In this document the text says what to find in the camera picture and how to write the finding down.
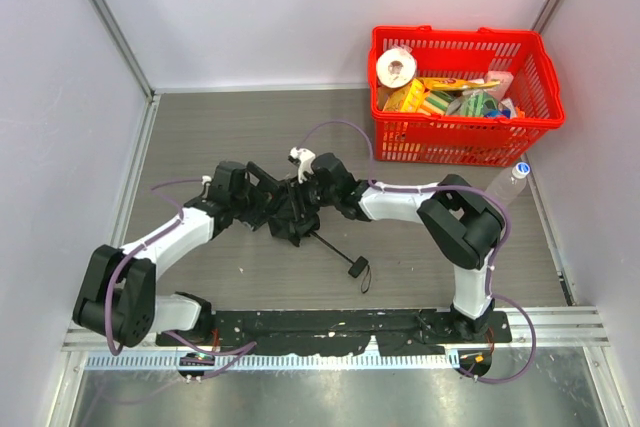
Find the black folding umbrella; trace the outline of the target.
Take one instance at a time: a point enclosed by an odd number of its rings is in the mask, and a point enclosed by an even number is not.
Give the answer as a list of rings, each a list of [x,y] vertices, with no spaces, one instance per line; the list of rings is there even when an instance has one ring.
[[[279,199],[278,207],[267,221],[271,236],[287,240],[295,247],[300,246],[303,238],[316,239],[349,264],[348,275],[354,279],[361,278],[360,292],[367,294],[372,283],[369,260],[363,256],[349,257],[318,233],[321,226],[319,211],[330,205],[329,192],[313,181],[300,183],[296,179],[287,179]]]

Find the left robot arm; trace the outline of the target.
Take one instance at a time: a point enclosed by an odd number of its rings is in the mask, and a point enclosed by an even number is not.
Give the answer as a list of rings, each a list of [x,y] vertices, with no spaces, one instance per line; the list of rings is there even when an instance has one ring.
[[[160,296],[157,281],[234,222],[261,226],[280,188],[279,180],[253,162],[224,161],[197,182],[200,193],[179,204],[171,220],[126,245],[101,245],[90,257],[72,319],[103,335],[114,355],[150,333],[210,338],[211,303],[183,292]]]

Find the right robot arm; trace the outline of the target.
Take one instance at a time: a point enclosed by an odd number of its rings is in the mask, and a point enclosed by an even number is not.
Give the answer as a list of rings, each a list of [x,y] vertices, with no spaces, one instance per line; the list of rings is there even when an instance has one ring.
[[[331,206],[362,222],[394,220],[423,225],[454,267],[453,328],[470,340],[489,328],[492,255],[506,232],[506,216],[483,192],[449,175],[439,183],[400,186],[357,180],[332,153],[294,147],[298,198],[307,207]]]

